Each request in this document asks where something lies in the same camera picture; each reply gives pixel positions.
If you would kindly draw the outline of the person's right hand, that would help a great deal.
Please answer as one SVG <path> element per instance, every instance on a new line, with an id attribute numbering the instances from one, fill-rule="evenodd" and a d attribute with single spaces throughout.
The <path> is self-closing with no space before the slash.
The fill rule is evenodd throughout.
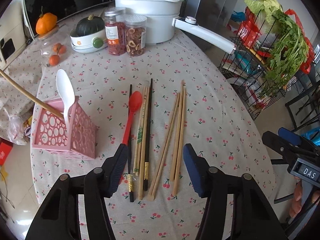
<path id="1" fill-rule="evenodd" d="M 299 180 L 294 189 L 293 198 L 289 210 L 289 215 L 291 218 L 295 218 L 296 215 L 298 215 L 302 209 L 302 195 L 303 187 L 301 180 Z"/>

